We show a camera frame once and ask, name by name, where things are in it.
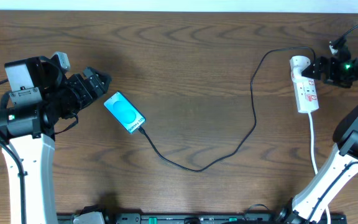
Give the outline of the Galaxy smartphone cyan screen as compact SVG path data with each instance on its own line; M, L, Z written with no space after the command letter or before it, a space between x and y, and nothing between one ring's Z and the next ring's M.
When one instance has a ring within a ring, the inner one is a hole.
M132 134L146 122L145 116L120 91L108 98L104 102L104 107L129 134Z

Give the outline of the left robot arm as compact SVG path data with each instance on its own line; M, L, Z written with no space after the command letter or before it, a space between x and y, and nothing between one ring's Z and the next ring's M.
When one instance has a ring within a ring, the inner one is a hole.
M86 67L66 77L68 57L31 57L6 63L11 90L0 102L0 144L9 178L11 223L57 223L53 187L55 125L73 119L107 93L111 76Z

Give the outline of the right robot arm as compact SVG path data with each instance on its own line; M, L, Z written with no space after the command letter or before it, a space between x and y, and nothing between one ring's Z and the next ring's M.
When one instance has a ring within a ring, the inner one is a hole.
M350 88L358 81L358 58L352 58L344 36L329 45L331 58L310 60L298 55L290 59L291 79L298 111L311 113L316 107L314 83ZM358 173L358 105L338 124L333 149L311 182L276 217L276 223L318 223L339 191Z

